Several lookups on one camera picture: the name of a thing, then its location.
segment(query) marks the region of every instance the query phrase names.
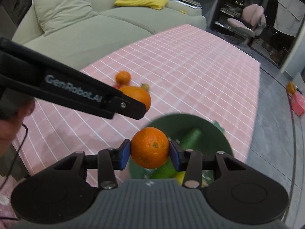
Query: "green bowl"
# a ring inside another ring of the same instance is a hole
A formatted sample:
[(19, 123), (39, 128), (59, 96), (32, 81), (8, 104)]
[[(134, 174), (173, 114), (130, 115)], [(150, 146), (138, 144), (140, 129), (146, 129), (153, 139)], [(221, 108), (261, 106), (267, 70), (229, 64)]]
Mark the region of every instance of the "green bowl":
[[(194, 150), (205, 155), (214, 155), (217, 151), (224, 151), (233, 156), (225, 135), (213, 123), (196, 115), (169, 114), (152, 121), (145, 127), (158, 128), (167, 137), (179, 141), (193, 128), (199, 128), (202, 131), (202, 136), (198, 144), (194, 146)], [(129, 171), (133, 179), (149, 178), (155, 170), (145, 169), (137, 165), (131, 158), (129, 160)]]

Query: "gray ribbed handle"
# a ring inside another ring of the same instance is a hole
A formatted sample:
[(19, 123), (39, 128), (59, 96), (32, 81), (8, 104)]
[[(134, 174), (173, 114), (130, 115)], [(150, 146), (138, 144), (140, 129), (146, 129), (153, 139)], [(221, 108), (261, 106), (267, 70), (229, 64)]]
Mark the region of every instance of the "gray ribbed handle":
[(214, 212), (200, 190), (175, 179), (126, 180), (100, 192), (81, 216), (56, 225), (21, 221), (14, 229), (287, 229), (279, 220), (257, 226), (231, 222)]

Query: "pink chair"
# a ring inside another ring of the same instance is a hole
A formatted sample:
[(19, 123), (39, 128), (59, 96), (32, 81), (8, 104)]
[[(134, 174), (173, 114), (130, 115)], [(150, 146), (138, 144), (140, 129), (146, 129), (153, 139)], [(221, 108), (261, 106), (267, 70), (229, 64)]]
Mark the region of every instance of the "pink chair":
[(264, 8), (262, 6), (258, 6), (257, 4), (252, 4), (245, 7), (242, 11), (242, 20), (245, 21), (248, 26), (236, 19), (227, 19), (228, 24), (237, 34), (247, 38), (247, 42), (244, 42), (244, 44), (247, 44), (249, 38), (259, 36), (266, 27)]

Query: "green vegetable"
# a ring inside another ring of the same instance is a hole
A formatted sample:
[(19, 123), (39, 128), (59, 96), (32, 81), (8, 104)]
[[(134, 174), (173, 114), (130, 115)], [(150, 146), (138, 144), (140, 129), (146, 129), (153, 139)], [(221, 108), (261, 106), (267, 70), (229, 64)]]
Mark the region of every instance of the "green vegetable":
[[(202, 131), (199, 128), (193, 128), (181, 139), (180, 148), (182, 150), (194, 149), (200, 141), (201, 135)], [(168, 158), (165, 164), (153, 172), (149, 178), (172, 178), (176, 173), (177, 171), (175, 170), (171, 159)]]
[(180, 141), (180, 148), (182, 150), (195, 149), (200, 142), (202, 131), (199, 128), (190, 130)]
[(161, 179), (161, 178), (171, 178), (177, 171), (173, 167), (170, 158), (165, 162), (164, 165), (159, 167), (155, 172), (151, 174), (150, 179)]

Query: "finger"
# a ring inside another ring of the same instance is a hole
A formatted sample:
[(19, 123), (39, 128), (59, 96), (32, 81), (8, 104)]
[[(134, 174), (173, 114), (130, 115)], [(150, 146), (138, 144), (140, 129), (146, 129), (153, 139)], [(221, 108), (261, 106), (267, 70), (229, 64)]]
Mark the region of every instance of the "finger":
[(0, 120), (0, 140), (14, 140), (20, 130), (23, 118), (14, 114), (8, 120)]
[(35, 108), (35, 100), (34, 98), (26, 101), (19, 109), (18, 109), (18, 117), (24, 118), (25, 116), (29, 116)]

